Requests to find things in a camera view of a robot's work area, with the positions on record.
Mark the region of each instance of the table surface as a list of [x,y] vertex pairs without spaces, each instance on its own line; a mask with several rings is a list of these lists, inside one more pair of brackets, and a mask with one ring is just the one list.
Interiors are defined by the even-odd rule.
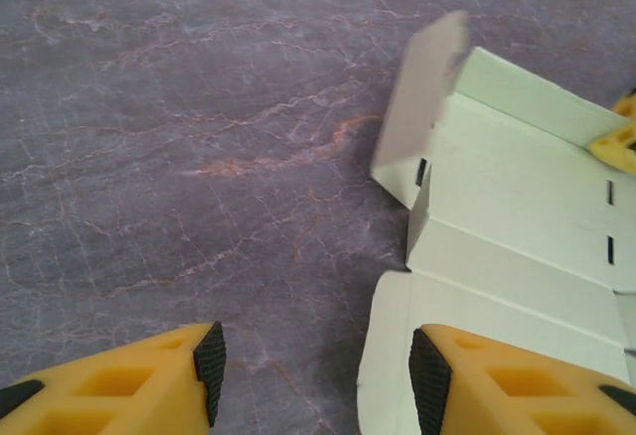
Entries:
[[216,433],[357,433],[376,282],[407,214],[368,168],[408,38],[597,103],[635,0],[2,0],[0,384],[221,320]]

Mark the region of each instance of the unfolded box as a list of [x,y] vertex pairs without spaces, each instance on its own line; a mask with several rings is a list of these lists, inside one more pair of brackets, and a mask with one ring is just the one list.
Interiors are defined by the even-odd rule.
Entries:
[[625,119],[483,49],[418,33],[372,175],[410,208],[360,366],[363,435],[416,434],[412,331],[444,324],[636,383],[636,179],[585,146]]

